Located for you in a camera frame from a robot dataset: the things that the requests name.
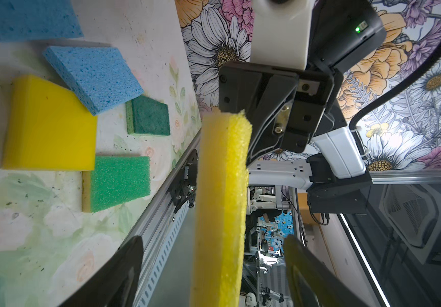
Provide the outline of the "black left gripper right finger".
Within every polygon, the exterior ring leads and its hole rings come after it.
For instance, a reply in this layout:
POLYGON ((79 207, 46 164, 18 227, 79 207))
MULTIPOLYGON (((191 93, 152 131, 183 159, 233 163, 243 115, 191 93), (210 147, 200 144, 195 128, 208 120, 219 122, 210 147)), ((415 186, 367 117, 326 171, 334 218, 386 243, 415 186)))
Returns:
POLYGON ((367 306, 296 236, 286 237, 283 249, 293 306, 367 306))

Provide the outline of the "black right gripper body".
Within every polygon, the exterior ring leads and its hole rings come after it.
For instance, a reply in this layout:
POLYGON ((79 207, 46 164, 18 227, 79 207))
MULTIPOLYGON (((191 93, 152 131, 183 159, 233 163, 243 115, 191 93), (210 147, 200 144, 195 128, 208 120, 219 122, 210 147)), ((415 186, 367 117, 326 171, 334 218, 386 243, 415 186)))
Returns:
POLYGON ((317 136, 347 126, 336 102, 339 72, 231 61, 219 70, 219 109, 252 125, 248 161, 277 150, 305 151, 317 136))

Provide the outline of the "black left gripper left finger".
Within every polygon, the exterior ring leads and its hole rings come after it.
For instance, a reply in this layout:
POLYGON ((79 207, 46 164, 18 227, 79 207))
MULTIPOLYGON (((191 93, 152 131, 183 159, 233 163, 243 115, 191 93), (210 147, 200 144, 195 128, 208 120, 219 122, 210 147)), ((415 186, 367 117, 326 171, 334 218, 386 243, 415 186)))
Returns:
POLYGON ((61 306, 132 306, 143 255, 142 238, 136 235, 61 306))

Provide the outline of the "yellow sponge green underside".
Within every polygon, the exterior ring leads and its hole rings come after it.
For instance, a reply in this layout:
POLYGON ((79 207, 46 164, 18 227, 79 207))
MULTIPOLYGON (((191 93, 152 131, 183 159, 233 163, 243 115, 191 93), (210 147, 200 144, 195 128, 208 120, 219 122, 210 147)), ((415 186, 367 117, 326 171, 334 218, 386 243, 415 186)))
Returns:
POLYGON ((191 306, 238 306, 252 125, 243 112, 204 116, 199 144, 191 306))

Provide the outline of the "small blue sponge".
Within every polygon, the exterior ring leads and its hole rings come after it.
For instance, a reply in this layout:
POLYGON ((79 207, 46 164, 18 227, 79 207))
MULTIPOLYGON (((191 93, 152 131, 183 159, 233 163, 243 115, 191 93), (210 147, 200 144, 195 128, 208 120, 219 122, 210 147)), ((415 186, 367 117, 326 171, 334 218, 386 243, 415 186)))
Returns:
POLYGON ((0 1, 0 42, 83 36, 70 1, 0 1))

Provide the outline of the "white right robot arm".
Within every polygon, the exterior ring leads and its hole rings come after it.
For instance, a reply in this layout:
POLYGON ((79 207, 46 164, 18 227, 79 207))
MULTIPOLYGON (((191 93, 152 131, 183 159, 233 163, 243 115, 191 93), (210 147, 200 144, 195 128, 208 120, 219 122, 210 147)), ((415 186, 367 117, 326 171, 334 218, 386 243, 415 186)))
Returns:
POLYGON ((246 159, 251 185, 307 193, 314 213, 364 214, 370 172, 323 72, 231 61, 219 73, 219 108, 252 125, 246 159))

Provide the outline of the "dark green sponge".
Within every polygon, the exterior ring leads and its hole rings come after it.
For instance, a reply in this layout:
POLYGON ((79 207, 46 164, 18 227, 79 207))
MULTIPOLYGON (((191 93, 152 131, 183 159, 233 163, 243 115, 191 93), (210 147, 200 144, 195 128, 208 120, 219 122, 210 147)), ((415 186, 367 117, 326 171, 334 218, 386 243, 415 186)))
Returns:
POLYGON ((147 96, 139 96, 125 104, 129 135, 169 136, 169 108, 167 104, 147 96))

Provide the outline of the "bright yellow sponge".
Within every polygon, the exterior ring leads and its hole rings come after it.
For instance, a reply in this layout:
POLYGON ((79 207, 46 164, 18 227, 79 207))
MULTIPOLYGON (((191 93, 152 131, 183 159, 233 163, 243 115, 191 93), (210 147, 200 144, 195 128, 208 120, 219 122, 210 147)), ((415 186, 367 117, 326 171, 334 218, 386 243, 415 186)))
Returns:
POLYGON ((1 167, 91 171, 97 118, 70 90, 35 75, 13 81, 1 167))

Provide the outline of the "light blue sponge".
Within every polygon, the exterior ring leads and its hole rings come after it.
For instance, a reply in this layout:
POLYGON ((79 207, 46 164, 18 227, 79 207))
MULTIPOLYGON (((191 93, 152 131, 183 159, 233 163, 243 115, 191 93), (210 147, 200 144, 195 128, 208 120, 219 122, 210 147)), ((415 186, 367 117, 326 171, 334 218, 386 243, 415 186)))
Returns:
POLYGON ((144 92, 115 47, 49 46, 43 56, 93 116, 144 92))

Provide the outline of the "aluminium front rail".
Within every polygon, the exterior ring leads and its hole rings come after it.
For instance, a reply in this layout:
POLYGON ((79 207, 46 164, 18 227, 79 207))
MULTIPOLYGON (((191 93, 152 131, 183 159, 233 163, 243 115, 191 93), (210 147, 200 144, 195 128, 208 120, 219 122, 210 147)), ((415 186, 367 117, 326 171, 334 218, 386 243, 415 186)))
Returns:
POLYGON ((148 306, 196 193, 200 133, 145 208, 126 239, 142 238, 144 253, 133 306, 148 306))

